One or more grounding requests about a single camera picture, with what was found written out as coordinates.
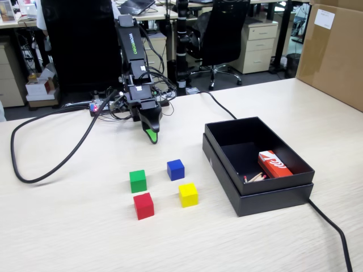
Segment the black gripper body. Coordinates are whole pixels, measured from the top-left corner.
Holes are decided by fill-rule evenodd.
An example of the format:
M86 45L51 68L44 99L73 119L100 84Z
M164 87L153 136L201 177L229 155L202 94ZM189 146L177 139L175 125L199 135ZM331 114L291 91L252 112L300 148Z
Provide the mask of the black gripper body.
M147 110L157 107L157 101L154 98L149 99L131 99L127 98L127 104L130 111L136 109Z

